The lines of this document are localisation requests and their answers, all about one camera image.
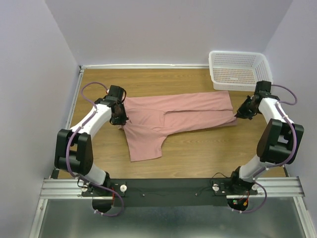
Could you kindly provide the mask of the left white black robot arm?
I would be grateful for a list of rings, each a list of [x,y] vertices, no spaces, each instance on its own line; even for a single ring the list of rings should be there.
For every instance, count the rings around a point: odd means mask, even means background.
[[[70,129],[61,129],[57,134],[54,166],[69,172],[73,177],[88,182],[99,196],[106,195],[110,188],[109,173],[94,164],[92,139],[101,127],[109,122],[112,125],[125,125],[128,117],[124,108],[126,90],[112,85],[106,95],[95,101],[82,97],[92,104],[88,114]]]

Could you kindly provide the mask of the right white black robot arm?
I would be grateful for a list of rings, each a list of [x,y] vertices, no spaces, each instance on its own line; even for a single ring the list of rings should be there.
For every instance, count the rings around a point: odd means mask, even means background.
[[[271,93],[272,83],[256,83],[253,96],[248,96],[237,110],[236,118],[252,119],[261,114],[266,128],[258,142],[256,155],[232,172],[228,189],[233,194],[249,191],[263,173],[273,167],[291,164],[304,134],[304,127],[295,124],[282,108],[283,101]]]

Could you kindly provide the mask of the pink printed t shirt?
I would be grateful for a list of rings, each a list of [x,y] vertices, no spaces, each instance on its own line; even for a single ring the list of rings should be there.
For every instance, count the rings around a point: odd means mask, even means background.
[[[172,134],[237,123],[227,91],[129,97],[124,108],[131,162],[161,157],[162,144]]]

